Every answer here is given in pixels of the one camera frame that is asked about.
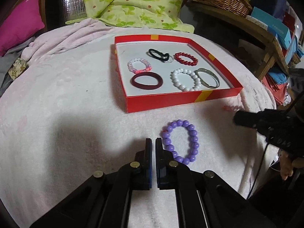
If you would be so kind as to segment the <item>person's right hand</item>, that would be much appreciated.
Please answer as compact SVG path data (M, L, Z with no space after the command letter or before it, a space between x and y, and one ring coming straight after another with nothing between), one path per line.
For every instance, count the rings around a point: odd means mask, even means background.
M279 150L279 162L280 162L280 175L283 180L286 180L288 177L293 175L294 168L303 168L304 159L297 158L291 160L289 154L284 150Z

